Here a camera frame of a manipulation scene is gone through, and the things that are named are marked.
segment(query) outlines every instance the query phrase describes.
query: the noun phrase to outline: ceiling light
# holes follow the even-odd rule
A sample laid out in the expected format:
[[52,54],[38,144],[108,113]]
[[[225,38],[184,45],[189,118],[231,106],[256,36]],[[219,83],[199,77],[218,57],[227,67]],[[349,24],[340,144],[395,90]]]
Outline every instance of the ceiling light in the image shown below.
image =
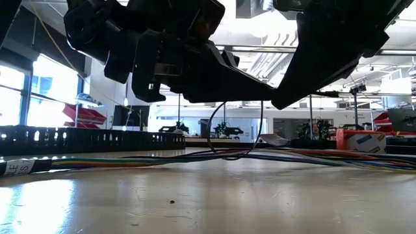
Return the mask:
[[233,46],[234,52],[294,53],[294,46]]
[[391,55],[391,56],[416,56],[416,50],[405,49],[383,49],[379,52],[379,55]]

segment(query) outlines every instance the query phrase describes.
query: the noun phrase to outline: red shelf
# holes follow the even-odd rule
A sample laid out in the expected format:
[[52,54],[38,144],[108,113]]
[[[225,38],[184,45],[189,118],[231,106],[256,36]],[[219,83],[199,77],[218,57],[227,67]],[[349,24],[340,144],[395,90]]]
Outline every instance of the red shelf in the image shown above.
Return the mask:
[[[62,112],[66,116],[70,117],[72,120],[72,122],[66,122],[65,126],[75,127],[75,116],[77,115],[77,106],[65,104],[65,108]],[[77,127],[98,129],[99,127],[96,126],[96,124],[102,125],[105,123],[106,120],[107,118],[96,110],[85,109],[82,107],[78,108]]]

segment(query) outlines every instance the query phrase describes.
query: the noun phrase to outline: computer monitor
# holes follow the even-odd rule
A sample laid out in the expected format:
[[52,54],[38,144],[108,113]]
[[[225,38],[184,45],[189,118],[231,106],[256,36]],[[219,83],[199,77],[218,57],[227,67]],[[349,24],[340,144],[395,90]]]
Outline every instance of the computer monitor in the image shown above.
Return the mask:
[[[129,115],[131,107],[131,114],[129,120],[127,121],[127,117]],[[143,123],[143,127],[148,126],[148,118],[149,118],[149,106],[142,106],[142,105],[133,105],[133,106],[121,106],[116,105],[114,108],[114,118],[112,120],[113,126],[125,126],[127,122],[128,127],[139,127],[141,126],[141,122]]]
[[388,109],[393,131],[416,132],[416,110]]

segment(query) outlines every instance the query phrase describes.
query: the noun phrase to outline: wire bundle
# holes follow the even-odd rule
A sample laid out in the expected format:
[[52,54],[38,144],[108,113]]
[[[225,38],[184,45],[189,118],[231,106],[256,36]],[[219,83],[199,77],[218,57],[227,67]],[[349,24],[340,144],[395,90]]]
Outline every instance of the wire bundle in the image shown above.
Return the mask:
[[306,149],[217,149],[199,151],[175,157],[130,156],[119,159],[40,159],[0,163],[1,176],[17,176],[49,170],[78,170],[85,168],[140,168],[171,163],[193,163],[224,159],[260,159],[288,163],[309,163],[325,166],[348,166],[370,170],[416,173],[416,158],[406,160],[394,155],[369,155],[352,151]]

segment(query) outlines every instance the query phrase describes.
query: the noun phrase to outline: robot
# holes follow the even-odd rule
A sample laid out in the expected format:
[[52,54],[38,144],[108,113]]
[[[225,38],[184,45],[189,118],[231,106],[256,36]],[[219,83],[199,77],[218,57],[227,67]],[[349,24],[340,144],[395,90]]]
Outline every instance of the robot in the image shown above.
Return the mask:
[[225,12],[217,0],[67,2],[69,44],[104,63],[109,79],[125,83],[132,73],[138,99],[165,100],[164,84],[191,103],[271,100],[284,109],[375,56],[389,39],[385,29],[413,0],[274,0],[274,8],[298,12],[299,35],[277,88],[237,69],[239,58],[209,40]]
[[218,124],[217,127],[214,127],[216,137],[220,138],[221,136],[225,136],[226,138],[230,138],[230,135],[235,135],[234,139],[240,139],[238,135],[244,134],[244,131],[241,130],[239,127],[227,127],[226,122],[222,122]]

